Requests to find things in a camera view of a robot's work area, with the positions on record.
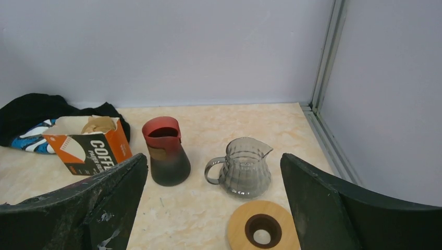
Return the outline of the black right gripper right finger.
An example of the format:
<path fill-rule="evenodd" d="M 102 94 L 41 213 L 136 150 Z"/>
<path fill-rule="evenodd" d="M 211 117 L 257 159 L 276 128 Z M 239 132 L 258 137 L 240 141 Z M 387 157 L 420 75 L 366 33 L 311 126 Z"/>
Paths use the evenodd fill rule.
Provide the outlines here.
<path fill-rule="evenodd" d="M 284 153 L 281 174 L 302 249 L 441 249 L 441 208 L 379 194 Z"/>

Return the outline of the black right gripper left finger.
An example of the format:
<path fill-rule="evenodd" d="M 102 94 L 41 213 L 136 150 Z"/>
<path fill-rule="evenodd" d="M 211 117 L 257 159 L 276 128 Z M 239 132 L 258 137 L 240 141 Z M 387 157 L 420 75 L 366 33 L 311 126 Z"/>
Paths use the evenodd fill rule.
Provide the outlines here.
<path fill-rule="evenodd" d="M 148 176 L 136 154 L 19 204 L 1 205 L 1 249 L 126 249 Z"/>

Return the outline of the orange coffee filter box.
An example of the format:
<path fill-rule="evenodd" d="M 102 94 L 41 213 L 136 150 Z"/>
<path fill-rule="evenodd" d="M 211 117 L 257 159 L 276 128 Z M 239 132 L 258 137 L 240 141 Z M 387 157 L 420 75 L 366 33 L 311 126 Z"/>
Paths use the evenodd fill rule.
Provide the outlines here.
<path fill-rule="evenodd" d="M 65 116 L 42 133 L 71 174 L 92 176 L 132 157 L 120 119 L 111 117 L 117 129 L 82 134 L 89 117 Z"/>

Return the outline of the brown paper coffee filter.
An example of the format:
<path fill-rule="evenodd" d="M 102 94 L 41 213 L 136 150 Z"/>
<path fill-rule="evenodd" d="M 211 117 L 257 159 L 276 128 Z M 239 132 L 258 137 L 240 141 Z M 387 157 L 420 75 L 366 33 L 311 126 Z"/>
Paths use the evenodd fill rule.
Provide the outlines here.
<path fill-rule="evenodd" d="M 81 130 L 82 134 L 102 132 L 107 133 L 111 130 L 116 130 L 117 126 L 113 119 L 109 116 L 104 117 L 89 117 L 88 122 L 84 125 Z"/>

